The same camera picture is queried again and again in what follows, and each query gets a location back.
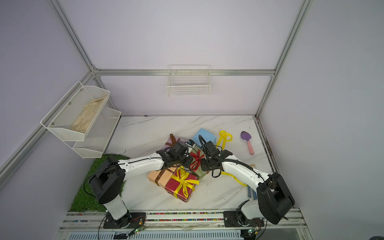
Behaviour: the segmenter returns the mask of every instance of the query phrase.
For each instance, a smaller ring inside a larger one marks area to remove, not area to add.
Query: white marble surface
[[[131,158],[149,155],[160,150],[169,134],[185,140],[192,138],[200,128],[217,136],[220,130],[232,134],[225,149],[241,161],[263,172],[272,173],[252,116],[158,116],[122,117],[108,147],[109,153],[122,154]],[[250,155],[247,142],[240,133],[251,134],[250,140],[255,151]],[[233,209],[247,200],[247,187],[232,177],[221,175],[212,178],[206,175],[195,187],[188,203],[176,199],[163,188],[150,182],[147,173],[127,180],[122,199],[129,210],[187,210],[187,209]]]

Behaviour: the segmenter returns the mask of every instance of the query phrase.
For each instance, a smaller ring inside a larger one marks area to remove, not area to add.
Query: loose yellow ribbon
[[[220,138],[218,139],[218,142],[216,145],[220,145],[221,141],[223,141],[223,149],[224,149],[225,143],[232,141],[232,135],[230,133],[227,133],[224,130],[221,130],[219,135],[220,135]]]
[[[244,183],[242,183],[241,181],[239,181],[235,176],[233,176],[233,175],[230,174],[230,173],[227,173],[227,172],[221,172],[221,174],[231,176],[231,177],[233,177],[238,183],[240,183],[241,185],[243,185],[243,186],[247,186],[246,184],[244,184]]]
[[[176,170],[176,174],[177,174],[177,177],[175,175],[172,175],[171,178],[173,178],[176,181],[178,181],[180,183],[180,185],[173,192],[173,195],[175,196],[175,198],[177,198],[177,194],[179,193],[180,189],[183,188],[183,194],[184,194],[184,196],[186,198],[188,198],[188,189],[187,189],[187,187],[189,187],[190,189],[192,189],[192,191],[194,191],[195,187],[192,184],[199,184],[199,181],[198,180],[193,180],[193,179],[186,180],[188,175],[189,175],[189,172],[186,172],[182,168],[178,168]]]

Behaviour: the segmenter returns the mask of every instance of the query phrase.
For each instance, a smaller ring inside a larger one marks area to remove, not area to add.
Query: white mesh shelf
[[[189,65],[196,70],[170,69],[167,83],[168,96],[209,95],[211,81],[209,66]]]
[[[53,118],[53,120],[46,126],[43,120],[40,122],[45,126],[51,133],[58,137],[62,141],[84,141],[87,137],[90,129],[95,123],[95,119],[108,102],[110,92],[98,88],[96,86],[83,86],[77,90],[77,92],[71,97],[67,104],[60,110],[60,112]],[[91,120],[89,127],[84,133],[71,130],[72,124],[75,122],[77,117],[82,113],[85,105],[92,99],[103,98],[105,99],[100,104],[100,107]]]
[[[72,149],[82,158],[100,158],[108,145],[120,115],[121,112],[104,107],[85,140],[76,142]]]

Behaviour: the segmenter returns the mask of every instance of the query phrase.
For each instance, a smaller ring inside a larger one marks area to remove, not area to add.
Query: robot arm
[[[181,164],[188,168],[192,161],[188,153],[191,152],[194,142],[190,140],[188,143],[178,142],[169,152],[160,150],[136,159],[116,161],[108,158],[98,171],[106,169],[95,174],[89,182],[98,203],[108,209],[113,219],[118,221],[123,218],[129,219],[129,212],[119,196],[123,181],[144,172],[172,167],[174,164]],[[293,197],[279,174],[268,175],[254,169],[240,162],[231,152],[219,151],[212,142],[205,143],[203,151],[208,156],[201,160],[203,171],[221,169],[233,174],[241,182],[257,191],[258,201],[246,201],[239,207],[238,220],[242,225],[246,225],[247,220],[256,217],[265,217],[271,223],[277,224],[293,207],[295,203]],[[124,226],[126,221],[119,225],[121,228]]]

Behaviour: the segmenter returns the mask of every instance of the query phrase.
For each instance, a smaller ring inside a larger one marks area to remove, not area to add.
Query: blue mesh object
[[[257,193],[253,189],[252,189],[252,194],[253,194],[253,199],[256,200],[257,199]]]
[[[196,133],[196,135],[192,138],[192,140],[195,142],[199,148],[201,148],[199,135],[201,135],[206,142],[212,141],[213,144],[216,144],[216,136],[212,133],[208,132],[204,128],[200,128],[200,130]]]
[[[247,190],[248,190],[248,198],[252,198],[252,189],[250,186],[247,185]]]

